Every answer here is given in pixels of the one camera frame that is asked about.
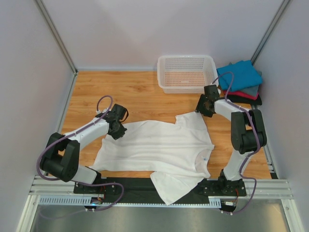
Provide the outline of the white t shirt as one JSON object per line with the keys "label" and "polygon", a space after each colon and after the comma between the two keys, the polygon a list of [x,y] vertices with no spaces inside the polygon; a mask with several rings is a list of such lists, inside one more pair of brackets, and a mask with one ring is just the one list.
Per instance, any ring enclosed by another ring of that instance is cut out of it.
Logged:
{"label": "white t shirt", "polygon": [[211,176],[208,161],[214,145],[201,114],[177,115],[175,123],[146,120],[126,123],[125,135],[102,139],[96,171],[150,171],[166,205],[175,203]]}

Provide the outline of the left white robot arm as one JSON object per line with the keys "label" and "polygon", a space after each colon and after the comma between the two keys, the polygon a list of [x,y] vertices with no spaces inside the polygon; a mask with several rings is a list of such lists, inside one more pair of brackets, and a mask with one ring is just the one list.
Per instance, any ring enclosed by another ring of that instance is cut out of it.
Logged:
{"label": "left white robot arm", "polygon": [[46,149],[37,161],[37,171],[52,175],[50,181],[74,181],[84,184],[85,189],[96,194],[101,190],[100,173],[79,164],[80,152],[97,138],[109,135],[114,140],[124,136],[122,125],[128,117],[128,110],[115,104],[111,110],[98,114],[84,126],[66,134],[53,133]]}

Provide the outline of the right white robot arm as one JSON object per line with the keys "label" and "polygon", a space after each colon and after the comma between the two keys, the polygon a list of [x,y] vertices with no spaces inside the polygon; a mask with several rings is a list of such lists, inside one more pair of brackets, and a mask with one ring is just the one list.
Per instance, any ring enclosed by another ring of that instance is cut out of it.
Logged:
{"label": "right white robot arm", "polygon": [[221,115],[230,121],[233,152],[218,181],[218,191],[228,195],[235,189],[235,181],[244,178],[243,171],[251,157],[267,144],[263,116],[258,109],[246,109],[220,96],[216,85],[204,87],[196,112],[206,117]]}

